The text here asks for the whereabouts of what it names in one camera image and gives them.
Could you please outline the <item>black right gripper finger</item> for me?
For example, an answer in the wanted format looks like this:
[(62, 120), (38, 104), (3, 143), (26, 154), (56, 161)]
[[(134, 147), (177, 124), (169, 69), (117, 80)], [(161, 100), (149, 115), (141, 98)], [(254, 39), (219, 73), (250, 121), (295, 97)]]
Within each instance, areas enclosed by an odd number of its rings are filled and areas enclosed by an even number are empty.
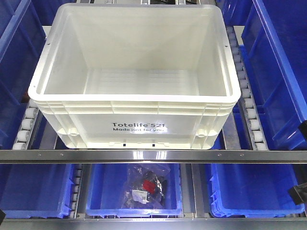
[(307, 138), (307, 120), (303, 121), (299, 126), (298, 126), (299, 131), (303, 135), (304, 138)]
[(288, 190), (288, 194), (296, 205), (307, 202), (307, 183), (295, 185)]

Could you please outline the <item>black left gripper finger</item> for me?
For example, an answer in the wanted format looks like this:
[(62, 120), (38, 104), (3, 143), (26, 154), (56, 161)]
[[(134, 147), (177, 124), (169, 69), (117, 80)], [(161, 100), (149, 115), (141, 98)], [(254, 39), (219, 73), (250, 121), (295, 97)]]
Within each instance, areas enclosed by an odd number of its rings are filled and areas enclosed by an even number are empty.
[(0, 210), (0, 222), (3, 222), (3, 220), (5, 219), (6, 214)]

